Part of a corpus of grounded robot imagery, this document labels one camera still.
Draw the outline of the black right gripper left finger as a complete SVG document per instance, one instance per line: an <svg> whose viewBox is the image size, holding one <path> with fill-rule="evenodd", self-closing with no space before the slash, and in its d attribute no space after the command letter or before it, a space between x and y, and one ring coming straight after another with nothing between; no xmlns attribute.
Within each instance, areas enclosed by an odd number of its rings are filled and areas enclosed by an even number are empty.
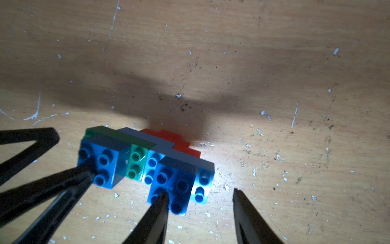
<svg viewBox="0 0 390 244"><path fill-rule="evenodd" d="M169 215L169 194L162 192L123 244L164 244Z"/></svg>

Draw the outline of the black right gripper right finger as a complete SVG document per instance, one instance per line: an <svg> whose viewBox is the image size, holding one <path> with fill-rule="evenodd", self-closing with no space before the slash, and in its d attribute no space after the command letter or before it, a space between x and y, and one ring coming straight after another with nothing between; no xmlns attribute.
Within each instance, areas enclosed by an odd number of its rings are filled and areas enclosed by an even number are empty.
<svg viewBox="0 0 390 244"><path fill-rule="evenodd" d="M234 220L239 244L281 244L281 239L261 217L243 191L235 188Z"/></svg>

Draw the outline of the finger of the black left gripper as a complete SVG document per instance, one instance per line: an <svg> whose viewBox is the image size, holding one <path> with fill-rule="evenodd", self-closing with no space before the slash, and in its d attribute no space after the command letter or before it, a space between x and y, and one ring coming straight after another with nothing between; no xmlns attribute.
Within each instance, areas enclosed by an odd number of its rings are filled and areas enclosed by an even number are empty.
<svg viewBox="0 0 390 244"><path fill-rule="evenodd" d="M93 183L94 160L1 193L1 227L28 210L56 197L13 243L46 244Z"/></svg>
<svg viewBox="0 0 390 244"><path fill-rule="evenodd" d="M35 143L1 163L1 185L58 144L60 136L54 128L1 131L1 145L28 141Z"/></svg>

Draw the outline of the light blue long lego brick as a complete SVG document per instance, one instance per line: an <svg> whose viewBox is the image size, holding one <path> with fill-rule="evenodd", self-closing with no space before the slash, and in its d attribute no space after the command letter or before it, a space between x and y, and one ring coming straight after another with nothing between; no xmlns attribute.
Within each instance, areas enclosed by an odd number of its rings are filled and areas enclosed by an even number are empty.
<svg viewBox="0 0 390 244"><path fill-rule="evenodd" d="M197 167L197 175L194 186L192 187L190 200L203 205L207 203L215 174L214 163L201 159L201 156L200 158L197 158L192 155L177 151L173 149L174 143L143 133L141 131L130 128L122 128L119 129L119 131L155 144L155 146L148 151L146 156L146 164L142 176L143 183L147 185L152 184L153 174L156 170L157 164L165 156L169 156Z"/></svg>

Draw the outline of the green long lego brick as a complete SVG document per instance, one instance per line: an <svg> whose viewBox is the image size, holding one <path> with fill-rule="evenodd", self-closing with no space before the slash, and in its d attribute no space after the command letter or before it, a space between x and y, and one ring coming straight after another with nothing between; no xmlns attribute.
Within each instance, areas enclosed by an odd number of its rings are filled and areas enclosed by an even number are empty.
<svg viewBox="0 0 390 244"><path fill-rule="evenodd" d="M130 151L130 157L127 161L128 168L125 177L138 182L142 181L142 176L146 164L146 156L148 151L152 149L155 144L150 141L146 141L141 138L120 132L119 130L110 129L104 126L97 126L86 129L83 139L96 135L105 135L123 142L130 143L132 147Z"/></svg>

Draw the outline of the red lego brick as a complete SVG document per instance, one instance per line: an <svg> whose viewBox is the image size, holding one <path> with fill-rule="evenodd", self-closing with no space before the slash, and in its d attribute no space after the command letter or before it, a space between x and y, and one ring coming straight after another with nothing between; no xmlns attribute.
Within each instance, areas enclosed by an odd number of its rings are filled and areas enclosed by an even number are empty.
<svg viewBox="0 0 390 244"><path fill-rule="evenodd" d="M179 134L169 132L167 130L153 131L150 129L143 129L141 132L164 139L174 143L173 149L200 158L201 152L190 148L191 143L183 139Z"/></svg>

